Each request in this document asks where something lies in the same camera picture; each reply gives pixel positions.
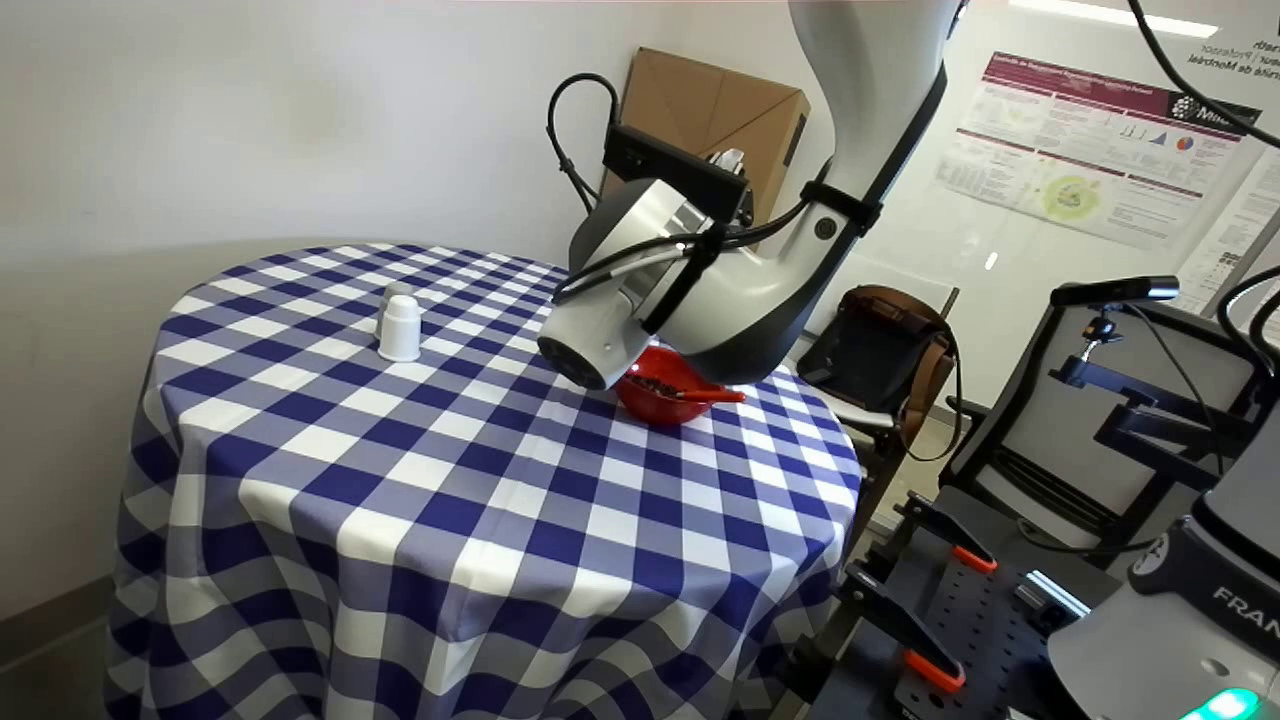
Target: brown box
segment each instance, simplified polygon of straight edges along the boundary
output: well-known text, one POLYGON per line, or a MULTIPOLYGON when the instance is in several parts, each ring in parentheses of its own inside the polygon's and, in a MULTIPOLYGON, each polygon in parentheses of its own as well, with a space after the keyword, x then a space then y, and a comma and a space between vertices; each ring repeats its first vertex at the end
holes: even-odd
POLYGON ((799 87, 657 49, 635 53, 618 110, 618 123, 691 158, 740 149, 748 158, 756 219, 773 215, 803 116, 806 102, 799 87))

